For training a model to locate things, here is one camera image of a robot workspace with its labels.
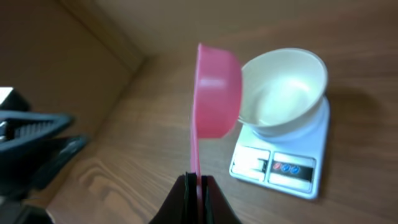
brown wall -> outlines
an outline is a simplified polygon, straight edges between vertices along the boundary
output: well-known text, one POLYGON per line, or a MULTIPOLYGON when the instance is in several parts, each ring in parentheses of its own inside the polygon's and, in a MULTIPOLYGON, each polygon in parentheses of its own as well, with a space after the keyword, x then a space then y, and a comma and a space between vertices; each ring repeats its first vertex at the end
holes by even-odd
POLYGON ((95 2, 149 55, 359 0, 80 0, 95 2))
MULTIPOLYGON (((16 87, 34 111, 67 112, 68 133, 92 136, 131 74, 53 0, 3 0, 0 6, 0 85, 16 87)), ((46 204, 58 176, 36 202, 46 204)))

scale button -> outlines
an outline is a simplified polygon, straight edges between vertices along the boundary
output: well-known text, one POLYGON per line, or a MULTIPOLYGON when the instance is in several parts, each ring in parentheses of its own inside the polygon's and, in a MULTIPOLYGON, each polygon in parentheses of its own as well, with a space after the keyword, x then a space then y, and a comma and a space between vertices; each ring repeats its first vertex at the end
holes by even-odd
POLYGON ((272 168, 274 168, 274 169, 279 169, 280 167, 282 166, 282 164, 280 163, 280 162, 277 162, 277 163, 275 163, 274 164, 274 166, 272 167, 272 168))
POLYGON ((300 168, 298 166, 293 166, 290 172, 292 174, 298 174, 300 172, 300 168))
POLYGON ((287 172, 287 171, 289 171, 289 169, 290 169, 290 165, 289 164, 284 164, 282 166, 282 172, 287 172))

white bowl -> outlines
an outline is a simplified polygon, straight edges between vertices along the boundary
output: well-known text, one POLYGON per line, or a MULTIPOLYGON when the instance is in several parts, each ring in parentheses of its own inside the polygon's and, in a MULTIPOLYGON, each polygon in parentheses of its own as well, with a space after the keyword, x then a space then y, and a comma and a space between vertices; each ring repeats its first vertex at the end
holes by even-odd
POLYGON ((303 49, 262 54, 243 67, 239 121, 264 136, 293 131, 320 106, 328 72, 322 60, 303 49))

pink scoop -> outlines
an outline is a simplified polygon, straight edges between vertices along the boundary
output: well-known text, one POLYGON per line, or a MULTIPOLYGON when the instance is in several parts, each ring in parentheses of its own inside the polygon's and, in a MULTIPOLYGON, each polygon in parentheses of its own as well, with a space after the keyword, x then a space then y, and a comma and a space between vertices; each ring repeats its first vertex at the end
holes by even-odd
POLYGON ((202 201, 198 140, 222 138, 232 130, 238 120, 241 98, 242 70, 236 57, 199 44, 191 123, 191 171, 198 177, 198 209, 202 201))

digital scale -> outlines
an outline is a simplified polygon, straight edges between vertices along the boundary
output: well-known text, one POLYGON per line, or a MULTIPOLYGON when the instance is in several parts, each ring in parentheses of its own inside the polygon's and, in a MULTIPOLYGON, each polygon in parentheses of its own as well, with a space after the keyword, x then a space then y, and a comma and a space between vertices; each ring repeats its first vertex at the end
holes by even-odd
POLYGON ((287 194, 318 196, 330 117, 326 97, 311 121, 295 131, 264 137, 243 125, 232 157, 231 176, 287 194))

